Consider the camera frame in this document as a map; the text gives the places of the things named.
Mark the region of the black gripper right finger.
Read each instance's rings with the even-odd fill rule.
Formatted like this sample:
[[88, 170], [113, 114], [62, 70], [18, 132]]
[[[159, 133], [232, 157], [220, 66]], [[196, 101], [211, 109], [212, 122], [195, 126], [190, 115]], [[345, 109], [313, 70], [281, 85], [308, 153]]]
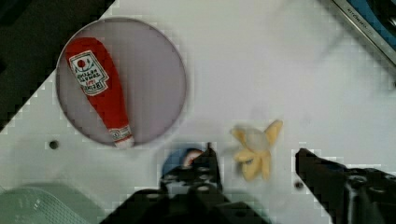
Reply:
[[295, 171], [324, 207], [332, 224], [396, 224], [396, 179], [375, 168], [347, 168], [306, 148]]

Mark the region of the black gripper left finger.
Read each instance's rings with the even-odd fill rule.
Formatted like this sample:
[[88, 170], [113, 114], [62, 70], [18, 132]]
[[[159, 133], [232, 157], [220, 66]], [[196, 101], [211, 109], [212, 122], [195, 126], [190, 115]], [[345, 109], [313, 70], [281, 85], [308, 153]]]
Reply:
[[219, 174], [218, 157], [212, 144], [206, 143], [202, 145], [190, 143], [181, 145], [172, 152], [188, 147], [202, 149], [204, 153], [196, 158], [190, 166], [179, 166], [168, 174], [161, 175], [160, 178], [160, 189], [171, 200], [191, 201], [196, 197], [197, 193], [201, 193], [202, 191], [207, 192], [211, 188], [219, 191], [223, 189]]

